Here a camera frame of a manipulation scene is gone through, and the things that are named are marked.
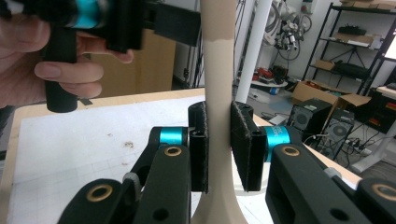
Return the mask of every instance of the finger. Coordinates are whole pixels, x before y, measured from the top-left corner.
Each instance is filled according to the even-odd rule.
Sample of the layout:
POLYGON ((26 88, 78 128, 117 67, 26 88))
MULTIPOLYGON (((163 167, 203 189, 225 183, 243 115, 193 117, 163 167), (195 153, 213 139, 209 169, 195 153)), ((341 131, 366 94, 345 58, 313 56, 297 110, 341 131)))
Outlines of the finger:
POLYGON ((77 63, 42 62, 35 66, 35 74, 50 81, 62 83, 89 83, 102 78, 103 67, 87 58, 78 57, 77 63))
POLYGON ((50 38, 50 25, 36 16, 15 15, 0 19, 0 48, 32 52, 44 48, 50 38))
POLYGON ((110 50, 106 48, 106 41, 104 39, 81 34, 84 33, 78 33, 78 54, 111 54, 118 58, 122 63, 131 63, 134 60, 134 53, 131 49, 128 49, 126 53, 110 50))
POLYGON ((98 96, 102 91, 102 86, 99 82, 92 83, 59 83, 61 87, 72 94, 81 98, 92 98, 98 96))

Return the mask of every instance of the cable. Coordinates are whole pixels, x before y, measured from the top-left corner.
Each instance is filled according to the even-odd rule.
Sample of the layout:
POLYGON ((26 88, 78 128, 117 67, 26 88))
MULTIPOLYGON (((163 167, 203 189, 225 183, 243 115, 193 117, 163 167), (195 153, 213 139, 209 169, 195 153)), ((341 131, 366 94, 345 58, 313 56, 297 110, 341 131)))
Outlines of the cable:
POLYGON ((375 140, 375 141, 374 141, 372 144, 370 144, 370 145, 367 145, 367 147, 369 147, 369 146, 371 146, 371 145, 375 144, 375 143, 376 143, 376 142, 378 142, 378 141, 384 140, 384 139, 386 139, 386 138, 394 138, 394 136, 391 136, 391 137, 382 137, 382 138, 379 138, 379 139, 375 140))
POLYGON ((284 115, 284 116, 290 117, 290 114, 275 113, 275 116, 277 116, 277 115, 284 115))
POLYGON ((294 61, 294 60, 296 60, 300 56, 300 52, 301 52, 300 40, 297 40, 297 44, 298 44, 298 48, 297 48, 297 55, 296 56, 294 56, 293 58, 290 58, 290 52, 289 52, 289 56, 285 57, 285 56, 283 56, 280 53, 280 49, 278 49, 277 51, 278 51, 280 57, 283 58, 286 61, 294 61))

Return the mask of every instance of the metal shelving unit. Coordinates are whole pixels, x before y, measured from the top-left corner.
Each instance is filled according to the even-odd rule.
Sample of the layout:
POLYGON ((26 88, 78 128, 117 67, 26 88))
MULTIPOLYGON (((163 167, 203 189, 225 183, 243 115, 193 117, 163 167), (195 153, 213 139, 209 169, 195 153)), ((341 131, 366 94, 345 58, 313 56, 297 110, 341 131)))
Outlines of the metal shelving unit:
POLYGON ((323 71, 327 71, 327 72, 329 72, 331 74, 340 76, 340 78, 338 80, 338 83, 337 83, 337 87, 338 87, 339 83, 341 82, 342 77, 349 77, 349 78, 353 78, 355 80, 360 81, 361 84, 359 86, 357 94, 361 94, 362 93, 363 95, 365 95, 365 94, 367 94, 367 91, 369 90, 371 84, 373 83, 373 80, 375 79, 379 69, 381 68, 382 63, 385 61, 384 55, 386 53, 386 50, 388 49, 388 47, 386 47, 386 46, 388 46, 389 43, 392 41, 393 32, 395 31, 395 28, 396 28, 396 17, 395 17, 395 19, 393 21, 393 24, 389 27, 389 31, 388 31, 386 37, 384 38, 384 42, 383 42, 381 48, 380 49, 373 49, 374 51, 376 51, 376 54, 375 54, 375 57, 374 57, 374 59, 372 60, 372 62, 370 64, 370 66, 367 67, 367 72, 365 72, 364 74, 361 74, 359 76, 351 76, 351 75, 346 75, 346 74, 340 74, 340 73, 337 73, 337 72, 334 72, 334 71, 328 71, 328 70, 320 69, 320 68, 315 67, 312 64, 312 59, 313 59, 315 53, 317 52, 317 48, 318 48, 319 42, 320 41, 324 41, 325 42, 325 46, 324 46, 323 51, 321 52, 321 55, 320 55, 320 58, 319 58, 320 60, 323 60, 330 43, 338 43, 338 44, 345 45, 347 47, 351 47, 351 49, 349 49, 346 52, 343 52, 342 54, 332 58, 332 60, 336 59, 339 56, 342 56, 342 55, 345 55, 347 53, 350 53, 349 59, 348 59, 348 63, 349 63, 349 61, 351 60, 351 57, 354 54, 356 54, 358 56, 361 64, 363 65, 363 67, 365 67, 364 63, 362 62, 361 57, 360 57, 360 55, 358 53, 358 49, 368 49, 368 47, 348 44, 348 43, 345 43, 345 42, 329 39, 329 36, 322 36, 324 28, 325 28, 325 26, 326 26, 326 24, 328 22, 328 19, 329 19, 329 14, 332 11, 337 11, 338 13, 337 13, 337 16, 335 18, 335 21, 334 21, 334 24, 332 26, 332 29, 330 31, 329 36, 333 36, 334 29, 335 29, 335 27, 337 25, 337 22, 338 22, 338 20, 339 20, 339 18, 340 18, 340 16, 341 16, 343 11, 353 11, 353 12, 361 12, 361 13, 374 13, 374 14, 385 14, 385 15, 392 15, 392 16, 396 16, 396 12, 390 12, 388 10, 382 10, 382 9, 376 9, 376 8, 339 7, 339 6, 334 6, 333 3, 331 3, 330 6, 329 6, 329 9, 327 11, 326 17, 324 19, 324 22, 323 22, 323 24, 322 24, 322 26, 320 28, 320 32, 319 32, 317 41, 315 43, 315 46, 314 46, 314 48, 312 50, 311 56, 309 58, 309 62, 307 64, 306 68, 305 68, 305 72, 304 72, 304 75, 303 75, 303 80, 305 80, 306 75, 307 75, 307 73, 308 73, 310 68, 315 69, 315 72, 314 72, 314 75, 313 75, 313 79, 316 78, 316 76, 318 74, 318 70, 323 70, 323 71))

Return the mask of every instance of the black handle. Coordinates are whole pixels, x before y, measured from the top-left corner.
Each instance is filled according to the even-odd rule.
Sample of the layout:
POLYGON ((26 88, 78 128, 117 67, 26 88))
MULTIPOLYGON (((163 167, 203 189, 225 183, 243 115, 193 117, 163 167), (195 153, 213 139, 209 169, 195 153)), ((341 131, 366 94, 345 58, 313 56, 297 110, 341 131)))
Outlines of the black handle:
MULTIPOLYGON (((52 26, 44 61, 75 63, 77 61, 76 31, 52 26)), ((77 108, 77 96, 65 91, 58 82, 46 81, 47 109, 66 113, 77 108)))

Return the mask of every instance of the white foam cylinder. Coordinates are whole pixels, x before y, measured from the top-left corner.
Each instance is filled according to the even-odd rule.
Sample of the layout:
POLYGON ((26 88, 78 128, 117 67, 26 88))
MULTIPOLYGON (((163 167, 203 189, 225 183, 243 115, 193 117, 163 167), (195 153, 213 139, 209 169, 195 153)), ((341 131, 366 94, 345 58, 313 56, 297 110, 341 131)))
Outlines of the white foam cylinder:
POLYGON ((242 68, 241 80, 239 82, 235 101, 241 103, 245 103, 247 101, 248 90, 250 89, 251 79, 253 77, 257 58, 262 45, 262 37, 264 36, 265 25, 267 24, 271 3, 271 0, 260 0, 257 5, 256 15, 251 28, 250 39, 247 45, 247 54, 245 57, 244 67, 242 68))
POLYGON ((205 99, 209 132, 209 190, 191 223, 247 223, 233 189, 230 114, 235 0, 201 0, 205 99))

